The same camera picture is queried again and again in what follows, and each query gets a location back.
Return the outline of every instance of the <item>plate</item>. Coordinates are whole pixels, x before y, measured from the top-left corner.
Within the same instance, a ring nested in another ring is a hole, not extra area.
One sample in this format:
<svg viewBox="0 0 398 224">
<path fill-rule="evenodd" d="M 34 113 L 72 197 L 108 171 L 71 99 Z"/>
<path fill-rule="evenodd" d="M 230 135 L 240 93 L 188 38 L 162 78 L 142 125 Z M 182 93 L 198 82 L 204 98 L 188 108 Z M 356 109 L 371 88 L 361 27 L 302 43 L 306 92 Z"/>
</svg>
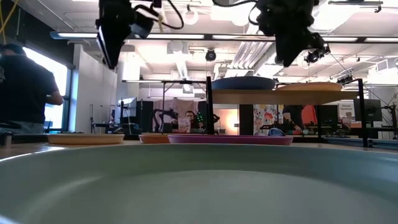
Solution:
<svg viewBox="0 0 398 224">
<path fill-rule="evenodd" d="M 140 134 L 139 140 L 144 144 L 170 143 L 167 134 Z"/>
<path fill-rule="evenodd" d="M 0 161 L 0 216 L 20 224 L 395 224 L 396 170 L 395 154 L 341 149 L 66 149 Z"/>
<path fill-rule="evenodd" d="M 341 91 L 343 86 L 339 83 L 313 82 L 295 83 L 278 87 L 277 90 L 312 90 L 312 91 Z"/>
<path fill-rule="evenodd" d="M 211 87 L 213 90 L 272 90 L 275 81 L 263 77 L 231 77 L 215 80 Z"/>
<path fill-rule="evenodd" d="M 52 144 L 120 144 L 123 134 L 49 134 L 49 143 Z"/>
<path fill-rule="evenodd" d="M 170 143 L 198 144 L 262 144 L 289 146 L 293 137 L 287 136 L 226 136 L 226 135 L 168 135 Z"/>
</svg>

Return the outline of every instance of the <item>sign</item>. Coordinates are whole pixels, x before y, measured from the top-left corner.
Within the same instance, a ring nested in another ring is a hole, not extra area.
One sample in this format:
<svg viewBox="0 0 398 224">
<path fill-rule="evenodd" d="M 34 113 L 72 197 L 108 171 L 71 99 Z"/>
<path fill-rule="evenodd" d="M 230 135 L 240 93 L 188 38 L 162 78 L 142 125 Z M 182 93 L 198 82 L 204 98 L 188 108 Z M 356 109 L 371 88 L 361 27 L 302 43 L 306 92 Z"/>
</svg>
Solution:
<svg viewBox="0 0 398 224">
<path fill-rule="evenodd" d="M 339 103 L 338 104 L 338 116 L 339 118 L 351 118 L 354 119 L 354 103 Z"/>
<path fill-rule="evenodd" d="M 190 133 L 191 132 L 190 118 L 178 118 L 178 132 L 179 133 Z"/>
</svg>

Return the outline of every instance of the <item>shelf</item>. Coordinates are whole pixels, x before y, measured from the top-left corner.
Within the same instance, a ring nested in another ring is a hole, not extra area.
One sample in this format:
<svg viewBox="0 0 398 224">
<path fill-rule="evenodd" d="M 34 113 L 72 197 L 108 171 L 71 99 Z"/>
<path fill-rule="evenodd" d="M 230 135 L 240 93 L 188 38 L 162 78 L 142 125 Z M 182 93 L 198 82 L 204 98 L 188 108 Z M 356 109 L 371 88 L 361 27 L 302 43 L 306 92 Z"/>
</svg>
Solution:
<svg viewBox="0 0 398 224">
<path fill-rule="evenodd" d="M 240 105 L 322 105 L 355 99 L 357 91 L 213 90 L 213 103 Z"/>
</svg>

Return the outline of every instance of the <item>table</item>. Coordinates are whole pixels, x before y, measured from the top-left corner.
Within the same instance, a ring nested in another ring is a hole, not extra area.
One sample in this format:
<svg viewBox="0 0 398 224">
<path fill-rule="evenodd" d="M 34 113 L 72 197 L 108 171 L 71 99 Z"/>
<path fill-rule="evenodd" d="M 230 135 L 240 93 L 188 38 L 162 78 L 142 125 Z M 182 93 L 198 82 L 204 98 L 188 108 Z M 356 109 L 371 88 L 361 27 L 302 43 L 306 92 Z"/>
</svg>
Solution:
<svg viewBox="0 0 398 224">
<path fill-rule="evenodd" d="M 142 144 L 140 141 L 123 141 L 123 144 L 135 145 Z M 322 144 L 322 143 L 293 143 L 292 146 L 298 147 L 315 147 L 319 149 L 345 149 L 345 150 L 359 150 L 359 151 L 369 151 L 369 152 L 385 152 L 385 153 L 398 153 L 397 151 L 390 151 L 384 149 L 373 149 L 373 148 L 363 148 L 363 147 L 353 147 L 353 146 L 340 146 L 335 144 Z M 7 157 L 14 157 L 23 154 L 35 153 L 35 152 L 46 152 L 55 151 L 62 149 L 75 149 L 79 147 L 95 147 L 95 146 L 75 146 L 75 145 L 56 145 L 49 143 L 27 143 L 27 144 L 13 144 L 9 149 L 0 149 L 0 159 L 5 159 Z"/>
</svg>

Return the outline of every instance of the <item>black cable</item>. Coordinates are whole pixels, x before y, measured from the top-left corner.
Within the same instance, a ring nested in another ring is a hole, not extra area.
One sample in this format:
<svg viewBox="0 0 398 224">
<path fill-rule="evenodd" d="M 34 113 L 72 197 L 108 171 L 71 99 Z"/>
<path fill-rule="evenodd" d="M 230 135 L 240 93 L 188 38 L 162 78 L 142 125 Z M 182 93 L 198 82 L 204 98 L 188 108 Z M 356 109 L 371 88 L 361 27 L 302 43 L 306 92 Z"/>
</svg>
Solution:
<svg viewBox="0 0 398 224">
<path fill-rule="evenodd" d="M 394 100 L 394 98 L 395 98 L 397 95 L 398 95 L 398 92 L 395 93 L 395 94 L 392 96 L 392 98 L 391 98 L 391 100 L 388 102 L 387 106 L 390 106 L 391 101 Z"/>
<path fill-rule="evenodd" d="M 351 72 L 349 72 L 348 69 L 345 68 L 344 65 L 342 65 L 342 64 L 335 58 L 335 56 L 334 56 L 333 54 L 330 53 L 330 55 L 337 61 L 337 63 L 340 64 L 341 67 L 343 67 L 343 69 L 344 69 L 346 72 L 348 72 L 353 78 L 355 78 L 355 77 L 353 76 L 353 74 L 352 74 Z M 370 93 L 372 93 L 376 98 L 378 98 L 378 99 L 381 100 L 383 103 L 385 103 L 386 105 L 388 105 L 387 102 L 385 102 L 385 101 L 382 100 L 380 97 L 378 97 L 376 94 L 374 94 L 368 87 L 366 87 L 365 85 L 364 85 L 363 87 L 365 87 L 365 89 L 367 89 Z"/>
<path fill-rule="evenodd" d="M 384 120 L 386 121 L 386 124 L 388 125 L 388 126 L 392 126 L 392 121 L 390 121 L 389 119 L 387 119 L 387 116 L 382 112 L 381 113 L 381 116 L 384 118 Z"/>
<path fill-rule="evenodd" d="M 171 7 L 174 9 L 174 11 L 177 13 L 177 15 L 178 15 L 178 18 L 180 19 L 180 21 L 181 21 L 181 26 L 179 26 L 179 27 L 175 27 L 175 26 L 171 26 L 171 25 L 168 25 L 168 24 L 166 24 L 166 23 L 164 23 L 164 22 L 162 22 L 162 25 L 163 26 L 166 26 L 166 27 L 168 27 L 168 28 L 171 28 L 171 29 L 177 29 L 177 30 L 179 30 L 179 29 L 182 29 L 183 27 L 184 27 L 184 20 L 182 19 L 182 16 L 181 16 L 181 13 L 177 10 L 177 8 L 174 6 L 174 4 L 171 2 L 171 0 L 167 0 L 167 2 L 171 5 Z M 150 12 L 150 11 L 148 11 L 147 9 L 144 9 L 145 11 L 147 11 L 147 12 L 149 12 L 149 13 L 151 13 L 153 16 L 155 16 L 155 17 L 158 17 L 159 16 L 159 13 L 157 13 L 157 12 L 155 12 L 156 14 L 154 14 L 153 12 Z M 154 11 L 153 10 L 153 4 L 151 4 L 150 5 L 150 9 L 149 10 L 151 10 L 151 11 Z M 151 18 L 153 21 L 155 21 L 155 22 L 158 22 L 159 20 L 158 19 L 153 19 L 153 18 Z"/>
<path fill-rule="evenodd" d="M 219 6 L 219 7 L 234 7 L 234 6 L 240 6 L 242 4 L 247 4 L 250 2 L 257 2 L 257 0 L 246 0 L 246 1 L 241 1 L 241 2 L 235 3 L 235 4 L 224 5 L 224 4 L 220 4 L 220 3 L 216 2 L 216 0 L 211 0 L 211 1 L 213 1 L 214 5 Z"/>
<path fill-rule="evenodd" d="M 249 19 L 250 24 L 255 25 L 255 26 L 258 26 L 258 25 L 259 25 L 258 22 L 254 22 L 254 21 L 252 21 L 252 20 L 250 19 L 250 14 L 251 14 L 251 12 L 253 11 L 253 9 L 254 9 L 255 7 L 256 7 L 256 5 L 254 5 L 253 8 L 251 8 L 251 10 L 250 10 L 250 12 L 249 12 L 249 15 L 248 15 L 248 19 Z"/>
</svg>

